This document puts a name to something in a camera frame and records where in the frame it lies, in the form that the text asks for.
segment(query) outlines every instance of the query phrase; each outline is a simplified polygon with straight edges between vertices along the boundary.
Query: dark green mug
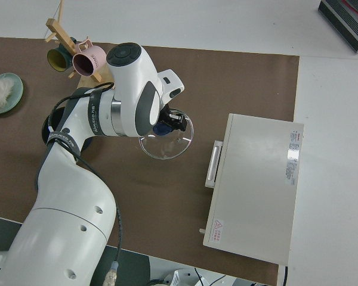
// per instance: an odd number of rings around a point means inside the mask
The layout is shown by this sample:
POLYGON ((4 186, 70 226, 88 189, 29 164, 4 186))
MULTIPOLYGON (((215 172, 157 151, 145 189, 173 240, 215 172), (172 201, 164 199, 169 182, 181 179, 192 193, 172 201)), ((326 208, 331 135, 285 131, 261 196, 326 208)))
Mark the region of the dark green mug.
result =
MULTIPOLYGON (((74 43, 77 42, 75 38, 71 38, 74 43)), ((73 56, 67 51, 67 49, 60 44, 58 47, 51 49, 47 54, 48 62, 52 68, 58 72, 64 72, 71 67, 73 56)))

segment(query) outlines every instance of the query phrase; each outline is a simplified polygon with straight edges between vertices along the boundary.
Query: warning label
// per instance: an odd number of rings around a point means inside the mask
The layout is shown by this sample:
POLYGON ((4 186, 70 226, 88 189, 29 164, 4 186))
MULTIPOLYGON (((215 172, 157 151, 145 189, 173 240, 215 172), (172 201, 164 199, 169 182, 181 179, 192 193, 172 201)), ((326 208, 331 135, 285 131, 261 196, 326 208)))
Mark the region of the warning label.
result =
POLYGON ((211 236, 209 241, 212 243, 220 243, 221 233, 223 232, 224 222, 220 219, 215 219, 214 224, 212 225, 211 236))
POLYGON ((294 186, 297 183, 298 177, 298 159, 300 156, 301 134, 298 131, 291 133, 289 149, 288 149, 288 162, 285 170, 285 182, 294 186))

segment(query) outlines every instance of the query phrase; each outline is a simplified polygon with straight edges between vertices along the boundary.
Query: clear glass lid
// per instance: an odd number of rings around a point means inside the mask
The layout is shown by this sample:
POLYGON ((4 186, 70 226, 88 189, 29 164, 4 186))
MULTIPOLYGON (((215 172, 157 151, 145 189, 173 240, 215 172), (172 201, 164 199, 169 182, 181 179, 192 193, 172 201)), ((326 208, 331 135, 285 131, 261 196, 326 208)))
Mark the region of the clear glass lid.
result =
POLYGON ((160 159, 172 159, 190 146, 193 139, 193 125, 191 119, 182 111, 170 109, 173 115, 183 115, 186 122, 186 130, 170 128, 164 123, 158 122, 146 135, 139 138, 142 150, 149 156, 160 159))

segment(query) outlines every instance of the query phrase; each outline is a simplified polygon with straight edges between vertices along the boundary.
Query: pink mug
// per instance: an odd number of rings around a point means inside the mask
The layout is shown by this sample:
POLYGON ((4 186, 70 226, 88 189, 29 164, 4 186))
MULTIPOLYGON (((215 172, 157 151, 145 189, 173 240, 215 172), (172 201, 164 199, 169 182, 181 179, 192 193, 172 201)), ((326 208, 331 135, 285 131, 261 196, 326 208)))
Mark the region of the pink mug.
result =
POLYGON ((76 43, 76 53, 73 57, 73 67, 82 76, 91 76, 106 64, 106 53, 99 46, 93 46, 89 39, 76 43), (87 43, 83 51, 80 45, 87 43))

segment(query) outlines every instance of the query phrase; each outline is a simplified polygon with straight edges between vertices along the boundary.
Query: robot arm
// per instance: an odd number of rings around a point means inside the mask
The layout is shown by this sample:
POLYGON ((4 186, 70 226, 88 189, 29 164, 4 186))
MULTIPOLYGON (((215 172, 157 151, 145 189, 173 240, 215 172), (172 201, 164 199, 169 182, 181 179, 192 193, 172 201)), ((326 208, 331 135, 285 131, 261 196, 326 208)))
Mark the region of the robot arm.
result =
POLYGON ((78 89, 51 132, 38 197, 2 265, 0 286, 89 285, 115 222, 116 203, 106 184, 76 165, 71 152, 79 154, 93 136, 145 135, 158 119, 167 121, 167 103, 184 89, 173 71, 158 73, 135 43, 113 48, 107 63, 115 90, 78 89))

